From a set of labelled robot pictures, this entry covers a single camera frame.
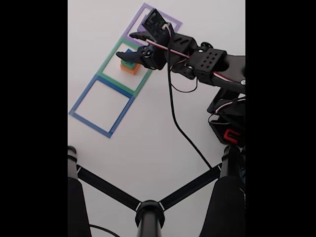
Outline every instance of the black tripod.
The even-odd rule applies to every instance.
[[[181,187],[161,201],[141,202],[107,181],[76,165],[77,153],[68,146],[68,237],[91,237],[82,185],[78,178],[136,211],[138,237],[160,237],[164,211],[218,179],[200,237],[245,236],[245,150],[227,146],[222,163]]]

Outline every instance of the green square outline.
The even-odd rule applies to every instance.
[[[133,49],[137,50],[138,46],[133,44],[132,42],[127,41],[126,39],[124,39],[123,37],[121,37],[117,43],[115,44],[115,46],[113,47],[113,49],[111,50],[110,54],[108,55],[108,57],[105,59],[105,61],[103,62],[103,64],[101,65],[101,67],[99,68],[99,70],[97,71],[97,75],[102,77],[103,79],[113,83],[114,85],[118,86],[119,88],[121,88],[122,90],[125,90],[126,92],[130,93],[131,95],[133,95],[134,97],[136,97],[140,90],[143,88],[144,84],[146,83],[146,81],[148,80],[150,74],[152,73],[153,70],[148,69],[146,74],[144,75],[143,79],[141,80],[141,82],[139,83],[138,87],[136,88],[135,91],[133,91],[132,89],[128,88],[127,86],[121,84],[120,82],[114,80],[113,78],[111,78],[110,76],[106,75],[103,73],[103,70],[105,69],[105,67],[107,66],[107,64],[109,63],[109,61],[111,60],[111,58],[114,56],[115,52],[117,51],[117,49],[119,48],[119,46],[125,43],[126,45],[128,45],[129,47],[132,47]]]

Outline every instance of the blue tape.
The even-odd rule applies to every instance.
[[[112,134],[113,134],[113,133],[109,133],[109,132],[103,130],[102,128],[100,128],[97,125],[89,122],[88,120],[86,120],[85,118],[81,117],[80,115],[78,115],[76,113],[73,113],[72,115],[73,115],[73,117],[75,117],[79,121],[83,122],[84,124],[88,125],[89,127],[93,128],[94,130],[100,132],[104,136],[107,136],[108,138],[110,138],[112,136]]]
[[[114,125],[112,126],[112,128],[110,130],[111,135],[114,133],[115,129],[118,127],[119,123],[123,119],[124,115],[126,114],[127,110],[129,109],[129,107],[131,106],[131,104],[133,103],[134,100],[135,100],[135,97],[132,96],[132,98],[130,98],[129,101],[127,102],[127,104],[125,105],[123,111],[121,112],[118,119],[115,121]]]
[[[97,125],[91,123],[90,121],[86,120],[85,118],[83,118],[80,115],[75,113],[76,109],[78,108],[80,103],[83,101],[83,99],[85,98],[85,96],[87,95],[87,93],[89,92],[89,90],[91,89],[91,87],[93,86],[93,84],[97,80],[102,82],[103,84],[109,86],[110,88],[114,89],[115,91],[119,92],[120,94],[126,96],[127,98],[129,98],[129,101],[125,105],[125,107],[124,107],[123,111],[121,112],[121,114],[119,115],[118,119],[115,121],[115,123],[112,126],[110,132],[107,132],[107,131],[103,130],[102,128],[98,127]],[[101,134],[105,135],[106,137],[110,138],[112,136],[112,134],[114,133],[115,129],[118,127],[118,125],[121,122],[121,120],[123,119],[124,115],[126,114],[127,110],[129,109],[130,105],[133,103],[134,99],[135,99],[135,97],[133,95],[131,95],[130,93],[126,92],[125,90],[123,90],[121,88],[119,88],[118,86],[114,85],[113,83],[105,80],[104,78],[102,78],[102,77],[100,77],[98,75],[94,75],[92,80],[89,82],[88,86],[84,89],[83,93],[81,94],[79,99],[76,101],[76,103],[74,104],[72,109],[70,110],[69,114],[71,116],[73,116],[74,118],[78,119],[79,121],[83,122],[84,124],[88,125],[92,129],[94,129],[94,130],[100,132]]]
[[[109,82],[108,80],[105,80],[102,77],[97,77],[97,80],[99,80],[100,82],[102,82],[105,85],[109,86],[110,88],[116,90],[117,92],[121,93],[122,95],[125,95],[127,98],[131,98],[133,96],[130,93],[126,92],[125,90],[119,88],[117,85],[114,85],[113,83]]]
[[[94,75],[92,80],[89,82],[88,86],[84,89],[83,93],[81,94],[79,99],[75,102],[75,104],[72,107],[72,109],[70,110],[70,112],[69,112],[70,115],[73,115],[75,113],[76,109],[78,108],[80,103],[83,101],[83,99],[85,98],[85,96],[87,95],[87,93],[89,92],[89,90],[91,89],[91,87],[93,86],[95,81],[97,80],[97,78],[98,78],[98,75]]]

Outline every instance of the orange cube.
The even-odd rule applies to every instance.
[[[130,70],[129,68],[125,67],[122,65],[122,63],[120,64],[120,68],[128,73],[131,73],[132,75],[136,75],[138,69],[140,67],[140,64],[136,63],[136,66],[133,70]]]

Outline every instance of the red component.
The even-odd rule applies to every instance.
[[[225,138],[226,140],[228,140],[228,141],[230,141],[230,142],[232,142],[232,143],[234,143],[234,144],[237,144],[238,141],[237,141],[236,139],[230,137],[230,136],[229,136],[229,133],[233,133],[233,134],[235,134],[235,135],[237,135],[237,136],[240,136],[241,134],[238,133],[238,132],[235,132],[234,130],[231,130],[231,129],[227,129],[226,132],[225,132],[225,134],[224,134],[224,138]]]

